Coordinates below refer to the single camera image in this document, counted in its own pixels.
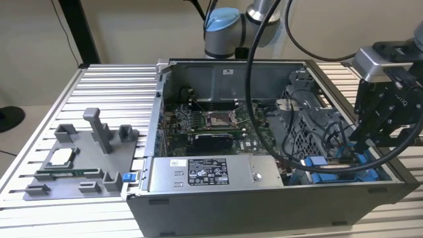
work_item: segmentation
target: black cable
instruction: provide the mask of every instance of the black cable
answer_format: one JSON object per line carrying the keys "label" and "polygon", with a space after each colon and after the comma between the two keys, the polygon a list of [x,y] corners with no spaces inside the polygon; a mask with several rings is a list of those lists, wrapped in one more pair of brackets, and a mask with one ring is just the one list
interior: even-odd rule
{"label": "black cable", "polygon": [[[268,10],[268,12],[265,13],[265,16],[263,18],[263,21],[260,23],[259,29],[257,29],[257,33],[256,36],[253,38],[253,42],[251,45],[251,50],[248,53],[248,58],[247,58],[247,65],[245,65],[245,103],[247,103],[247,111],[248,111],[248,117],[252,123],[252,128],[253,131],[257,135],[257,138],[260,140],[261,145],[264,146],[268,154],[279,161],[283,161],[283,165],[284,166],[291,166],[299,170],[303,171],[308,171],[312,173],[323,173],[323,174],[343,174],[343,173],[355,173],[359,171],[364,171],[367,169],[372,169],[380,165],[383,165],[384,163],[387,163],[391,159],[393,159],[403,151],[404,149],[411,145],[411,143],[413,143],[415,137],[419,135],[419,133],[423,130],[423,116],[419,118],[419,121],[416,122],[413,129],[409,133],[409,136],[405,138],[405,140],[401,142],[401,144],[393,149],[391,150],[381,158],[379,158],[377,160],[356,166],[356,167],[349,167],[349,168],[341,168],[341,169],[323,169],[323,168],[316,168],[316,167],[308,167],[308,166],[303,166],[301,164],[293,163],[289,160],[287,160],[281,155],[279,155],[272,147],[269,146],[269,144],[267,143],[263,134],[259,130],[257,124],[256,124],[256,120],[255,120],[255,115],[253,115],[253,110],[252,110],[252,102],[251,102],[251,71],[252,71],[252,61],[253,61],[253,55],[259,46],[259,41],[260,41],[260,37],[263,35],[265,26],[269,22],[271,16],[275,12],[275,9],[277,7],[277,4],[280,3],[280,0],[275,0],[275,2],[271,5],[271,8]],[[420,88],[413,89],[417,97],[419,97],[419,101],[423,104],[423,92]]]}
{"label": "black cable", "polygon": [[295,160],[299,162],[299,160],[285,151],[284,147],[285,147],[285,142],[287,142],[287,139],[289,137],[289,134],[291,134],[291,131],[292,131],[292,125],[293,125],[293,105],[292,105],[292,102],[291,102],[291,113],[289,113],[289,123],[288,123],[288,128],[285,130],[285,135],[284,135],[284,138],[283,138],[283,141],[281,141],[281,152],[285,156],[288,156],[289,160]]}
{"label": "black cable", "polygon": [[188,2],[192,3],[192,5],[193,5],[193,7],[196,8],[197,13],[199,13],[199,15],[200,15],[203,21],[205,21],[205,15],[204,15],[201,6],[200,6],[200,4],[199,4],[199,1],[197,1],[197,0],[185,0],[185,1],[188,1]]}
{"label": "black cable", "polygon": [[339,122],[337,125],[339,125],[339,130],[341,131],[341,138],[343,138],[343,143],[344,143],[343,146],[347,146],[348,145],[348,141],[347,141],[347,137],[345,137],[345,131],[343,129],[343,123]]}
{"label": "black cable", "polygon": [[327,143],[325,143],[325,141],[324,141],[324,138],[325,138],[325,136],[327,136],[327,134],[328,134],[328,132],[329,132],[329,129],[335,126],[337,124],[337,121],[335,121],[335,122],[332,122],[332,123],[329,123],[328,124],[328,126],[325,127],[325,129],[324,129],[324,131],[323,131],[323,135],[321,135],[321,146],[323,146],[323,148],[324,148],[324,150],[325,150],[325,153],[328,154],[328,157],[331,156],[331,153],[329,153],[329,149],[328,149],[328,145],[327,145]]}
{"label": "black cable", "polygon": [[207,13],[205,13],[205,20],[204,20],[204,25],[203,25],[203,38],[205,38],[205,29],[207,29],[207,25],[209,23],[211,20],[211,14],[213,9],[216,8],[219,0],[211,0],[209,1],[209,5],[207,7]]}
{"label": "black cable", "polygon": [[57,9],[56,9],[53,0],[50,0],[50,3],[52,3],[52,5],[53,5],[53,9],[54,9],[54,13],[56,13],[56,17],[57,17],[57,20],[58,20],[61,29],[62,29],[62,31],[64,31],[64,33],[65,33],[65,35],[66,35],[68,46],[69,46],[70,53],[72,53],[72,56],[73,56],[73,59],[74,59],[74,62],[76,62],[76,67],[78,67],[78,62],[77,62],[77,59],[76,59],[76,56],[74,56],[74,53],[73,53],[73,50],[72,50],[72,46],[70,46],[69,36],[68,36],[66,30],[65,30],[65,28],[64,28],[64,25],[61,24],[61,20],[60,20],[60,17],[58,17],[58,13],[57,13]]}
{"label": "black cable", "polygon": [[[349,125],[347,125],[344,128],[343,128],[343,131],[345,131],[351,126],[353,126],[353,124],[349,124]],[[329,137],[325,139],[325,143],[329,143],[329,141],[331,141],[331,139],[333,138],[333,136],[337,136],[337,131],[335,131],[331,135],[329,135]]]}
{"label": "black cable", "polygon": [[16,154],[13,154],[13,153],[10,153],[10,152],[6,152],[6,151],[4,151],[4,150],[0,150],[0,152],[1,152],[1,153],[5,153],[5,154],[8,154],[8,155],[12,155],[12,156],[14,156],[14,157],[17,156]]}
{"label": "black cable", "polygon": [[323,61],[328,61],[328,62],[336,62],[336,61],[343,61],[347,59],[351,59],[355,54],[347,55],[344,57],[340,58],[325,58],[321,57],[319,55],[315,55],[313,53],[311,53],[296,41],[296,39],[292,36],[291,30],[289,30],[289,23],[288,23],[288,15],[289,15],[289,10],[291,10],[291,5],[292,5],[292,0],[288,0],[287,5],[285,5],[285,10],[284,10],[284,28],[285,28],[285,33],[288,34],[288,37],[292,41],[292,43],[295,44],[295,46],[305,53],[308,54],[311,57],[313,57],[317,60],[323,60]]}

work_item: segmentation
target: blue latch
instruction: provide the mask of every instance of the blue latch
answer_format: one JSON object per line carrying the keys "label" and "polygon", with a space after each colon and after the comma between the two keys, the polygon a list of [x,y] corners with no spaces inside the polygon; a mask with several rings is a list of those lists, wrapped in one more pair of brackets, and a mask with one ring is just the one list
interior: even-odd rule
{"label": "blue latch", "polygon": [[137,175],[132,173],[125,173],[121,178],[123,182],[135,182],[136,180],[137,180]]}

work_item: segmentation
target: blue tab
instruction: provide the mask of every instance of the blue tab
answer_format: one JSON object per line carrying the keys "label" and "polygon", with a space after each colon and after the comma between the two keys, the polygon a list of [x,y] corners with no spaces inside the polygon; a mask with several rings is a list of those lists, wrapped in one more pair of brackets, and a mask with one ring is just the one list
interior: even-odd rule
{"label": "blue tab", "polygon": [[207,19],[207,31],[219,31],[228,28],[239,19],[240,13],[236,8],[223,7],[217,8],[209,14]]}
{"label": "blue tab", "polygon": [[313,165],[328,165],[323,156],[309,156],[311,162]]}
{"label": "blue tab", "polygon": [[337,180],[337,176],[332,174],[319,174],[321,181],[333,181]]}
{"label": "blue tab", "polygon": [[123,182],[135,182],[136,180],[137,180],[137,175],[132,173],[125,173],[121,178]]}
{"label": "blue tab", "polygon": [[363,155],[357,155],[357,159],[359,159],[359,162],[360,164],[365,164],[367,163],[367,159]]}
{"label": "blue tab", "polygon": [[355,179],[364,182],[373,182],[379,180],[379,175],[376,170],[369,169],[360,173],[356,173]]}
{"label": "blue tab", "polygon": [[311,174],[311,179],[312,179],[313,183],[319,183],[321,181],[320,176],[316,173]]}
{"label": "blue tab", "polygon": [[304,159],[304,163],[305,163],[305,166],[312,166],[312,162],[311,162],[311,159],[307,157],[307,159]]}

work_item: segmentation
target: metal case panel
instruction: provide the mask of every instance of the metal case panel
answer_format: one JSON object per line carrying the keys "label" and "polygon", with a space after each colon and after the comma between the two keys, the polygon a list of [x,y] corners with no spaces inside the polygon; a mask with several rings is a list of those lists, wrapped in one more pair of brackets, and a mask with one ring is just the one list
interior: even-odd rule
{"label": "metal case panel", "polygon": [[145,237],[256,233],[352,225],[400,184],[141,196],[127,200]]}
{"label": "metal case panel", "polygon": [[[228,184],[213,185],[189,185],[188,181],[196,179],[191,173],[204,173],[208,179],[217,177],[208,177],[215,172],[208,169],[191,170],[189,163],[192,161],[224,159],[221,173],[227,173]],[[275,159],[271,156],[195,156],[195,157],[165,157],[152,159],[152,173],[149,179],[148,191],[155,192],[201,192],[201,191],[235,191],[249,189],[265,189],[283,187],[283,182],[277,172]]]}

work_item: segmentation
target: power supply label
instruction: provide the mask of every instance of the power supply label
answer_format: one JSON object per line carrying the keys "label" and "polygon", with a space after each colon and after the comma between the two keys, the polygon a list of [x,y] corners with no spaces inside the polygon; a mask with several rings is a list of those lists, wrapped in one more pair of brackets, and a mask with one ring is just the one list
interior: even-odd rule
{"label": "power supply label", "polygon": [[188,160],[188,184],[191,186],[229,184],[225,159]]}

